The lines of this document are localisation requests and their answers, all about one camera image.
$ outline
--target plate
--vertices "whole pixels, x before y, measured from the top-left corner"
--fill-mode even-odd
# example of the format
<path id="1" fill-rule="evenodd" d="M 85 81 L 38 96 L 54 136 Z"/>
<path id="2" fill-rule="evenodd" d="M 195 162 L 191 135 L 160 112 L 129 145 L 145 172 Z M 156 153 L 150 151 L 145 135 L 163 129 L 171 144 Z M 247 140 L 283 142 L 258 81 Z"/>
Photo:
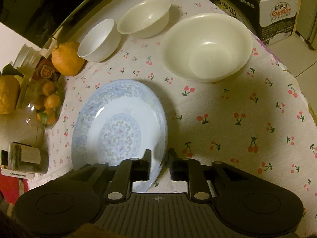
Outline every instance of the plate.
<path id="1" fill-rule="evenodd" d="M 75 170 L 87 163 L 115 166 L 150 149 L 150 179 L 133 184 L 133 192 L 146 192 L 162 169 L 166 146 L 166 116 L 154 92 L 138 81 L 116 80 L 100 87 L 80 111 L 72 163 Z"/>

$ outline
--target cherry print tablecloth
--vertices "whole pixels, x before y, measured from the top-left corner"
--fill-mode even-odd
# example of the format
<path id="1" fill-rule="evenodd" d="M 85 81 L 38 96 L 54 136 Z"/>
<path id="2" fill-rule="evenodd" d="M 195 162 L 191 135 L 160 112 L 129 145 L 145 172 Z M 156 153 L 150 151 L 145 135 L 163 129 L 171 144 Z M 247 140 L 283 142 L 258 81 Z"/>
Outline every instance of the cherry print tablecloth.
<path id="1" fill-rule="evenodd" d="M 317 130 L 295 78 L 255 37 L 246 66 L 217 83 L 173 76 L 162 65 L 159 48 L 166 31 L 183 18 L 223 13 L 208 0 L 171 0 L 168 26 L 150 39 L 124 37 L 118 52 L 101 63 L 88 63 L 68 78 L 60 119 L 47 131 L 50 166 L 29 181 L 35 188 L 72 169 L 71 142 L 78 113 L 96 89 L 116 79 L 145 83 L 159 97 L 168 121 L 168 147 L 179 157 L 202 164 L 215 160 L 295 192 L 305 212 L 297 233 L 317 231 Z M 149 192 L 183 192 L 167 168 Z"/>

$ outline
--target bowl rim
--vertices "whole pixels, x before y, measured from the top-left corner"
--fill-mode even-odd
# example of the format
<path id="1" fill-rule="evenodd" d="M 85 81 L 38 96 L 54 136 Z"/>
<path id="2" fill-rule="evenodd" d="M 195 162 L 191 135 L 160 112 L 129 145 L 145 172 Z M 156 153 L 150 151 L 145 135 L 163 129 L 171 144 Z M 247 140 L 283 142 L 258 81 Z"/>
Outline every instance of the bowl rim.
<path id="1" fill-rule="evenodd" d="M 245 42 L 246 46 L 248 46 L 248 50 L 249 50 L 249 55 L 247 57 L 247 55 L 245 55 L 245 59 L 241 61 L 241 67 L 235 67 L 234 69 L 232 69 L 231 71 L 229 71 L 227 74 L 222 75 L 221 77 L 217 77 L 217 78 L 208 78 L 208 79 L 204 79 L 204 78 L 188 78 L 188 77 L 184 77 L 182 75 L 180 75 L 177 71 L 173 70 L 170 67 L 170 63 L 168 63 L 167 59 L 166 59 L 166 49 L 167 49 L 167 44 L 169 43 L 169 39 L 171 39 L 171 34 L 174 34 L 174 32 L 176 32 L 178 30 L 178 28 L 184 26 L 187 24 L 187 22 L 196 19 L 196 18 L 201 18 L 201 17 L 219 17 L 219 18 L 227 18 L 227 19 L 233 19 L 234 21 L 236 21 L 236 23 L 238 25 L 240 25 L 241 31 L 243 31 L 243 33 L 245 34 L 245 36 L 248 36 L 248 40 L 247 42 Z M 227 14 L 222 14 L 222 13 L 218 13 L 218 12 L 205 12 L 205 13 L 200 13 L 200 14 L 196 14 L 193 16 L 190 16 L 188 18 L 185 18 L 181 21 L 179 21 L 178 23 L 176 23 L 173 27 L 171 27 L 167 33 L 164 35 L 162 41 L 161 41 L 161 48 L 160 48 L 160 54 L 161 54 L 161 58 L 162 58 L 162 62 L 164 64 L 164 67 L 171 72 L 172 74 L 175 74 L 177 77 L 186 79 L 186 80 L 190 80 L 190 81 L 198 81 L 198 82 L 217 82 L 220 80 L 223 80 L 224 78 L 227 78 L 233 74 L 235 74 L 236 72 L 238 72 L 240 69 L 242 69 L 246 63 L 248 62 L 248 60 L 251 57 L 252 54 L 252 49 L 253 49 L 253 37 L 252 37 L 252 33 L 251 31 L 242 23 L 240 22 L 238 19 L 227 15 Z"/>
<path id="2" fill-rule="evenodd" d="M 124 35 L 128 35 L 128 34 L 137 33 L 137 32 L 139 32 L 139 31 L 141 31 L 141 30 L 143 30 L 143 29 L 148 28 L 149 26 L 151 26 L 151 25 L 153 25 L 155 22 L 157 22 L 159 19 L 163 18 L 163 16 L 169 11 L 170 7 L 172 6 L 172 3 L 171 3 L 170 0 L 161 0 L 162 2 L 165 2 L 164 5 L 166 5 L 166 8 L 165 8 L 165 10 L 164 10 L 164 13 L 163 13 L 158 19 L 156 19 L 155 21 L 153 21 L 150 25 L 148 25 L 148 26 L 146 26 L 146 27 L 144 27 L 144 28 L 140 28 L 140 29 L 138 29 L 138 30 L 136 30 L 136 31 L 130 31 L 130 32 L 122 31 L 122 30 L 120 29 L 120 27 L 121 27 L 123 21 L 126 19 L 127 15 L 128 15 L 131 11 L 135 10 L 137 7 L 139 7 L 139 6 L 141 6 L 141 5 L 145 4 L 145 3 L 148 3 L 148 2 L 150 2 L 150 1 L 152 1 L 152 0 L 144 0 L 144 1 L 142 1 L 142 2 L 140 2 L 140 3 L 138 3 L 138 4 L 136 4 L 136 5 L 134 5 L 132 8 L 130 8 L 129 10 L 127 10 L 127 11 L 121 16 L 121 18 L 120 18 L 120 20 L 118 21 L 118 24 L 117 24 L 117 30 L 119 31 L 119 33 L 124 34 Z"/>
<path id="3" fill-rule="evenodd" d="M 94 50 L 92 50 L 91 52 L 87 53 L 86 55 L 80 55 L 79 54 L 79 51 L 80 51 L 80 47 L 82 46 L 81 44 L 83 44 L 85 42 L 86 39 L 88 39 L 88 37 L 91 35 L 92 31 L 94 29 L 96 29 L 99 25 L 103 24 L 105 21 L 111 21 L 112 22 L 112 27 L 111 27 L 111 30 L 109 31 L 108 35 L 103 39 L 103 41 L 101 42 L 101 44 L 99 46 L 97 46 Z M 111 18 L 109 19 L 105 19 L 105 20 L 102 20 L 101 22 L 99 22 L 97 25 L 95 25 L 86 35 L 85 37 L 83 38 L 83 40 L 80 42 L 80 45 L 78 47 L 78 50 L 77 50 L 77 55 L 81 58 L 84 58 L 88 55 L 91 55 L 94 51 L 96 51 L 101 45 L 102 43 L 107 39 L 107 37 L 110 35 L 111 31 L 114 29 L 114 26 L 115 26 L 115 21 Z"/>

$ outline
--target jar label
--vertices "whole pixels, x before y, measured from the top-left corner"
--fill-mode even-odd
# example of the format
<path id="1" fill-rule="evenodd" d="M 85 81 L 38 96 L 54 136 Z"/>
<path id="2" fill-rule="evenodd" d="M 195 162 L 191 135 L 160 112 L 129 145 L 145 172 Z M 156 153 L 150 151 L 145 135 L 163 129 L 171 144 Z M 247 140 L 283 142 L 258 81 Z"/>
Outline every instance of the jar label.
<path id="1" fill-rule="evenodd" d="M 36 148 L 21 145 L 21 161 L 40 164 L 40 151 Z"/>

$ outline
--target white bowl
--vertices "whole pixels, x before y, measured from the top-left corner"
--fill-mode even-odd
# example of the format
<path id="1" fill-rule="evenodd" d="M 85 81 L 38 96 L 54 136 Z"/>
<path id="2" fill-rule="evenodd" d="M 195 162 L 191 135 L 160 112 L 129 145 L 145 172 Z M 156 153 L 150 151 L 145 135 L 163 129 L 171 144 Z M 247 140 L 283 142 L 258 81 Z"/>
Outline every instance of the white bowl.
<path id="1" fill-rule="evenodd" d="M 239 20 L 204 13 L 174 25 L 161 42 L 162 59 L 176 76 L 216 82 L 240 70 L 249 60 L 253 41 Z"/>
<path id="2" fill-rule="evenodd" d="M 116 50 L 120 40 L 117 24 L 113 19 L 106 19 L 88 32 L 81 41 L 77 54 L 87 61 L 100 62 Z"/>
<path id="3" fill-rule="evenodd" d="M 167 25 L 170 7 L 170 0 L 145 0 L 123 14 L 118 31 L 138 38 L 154 36 Z"/>

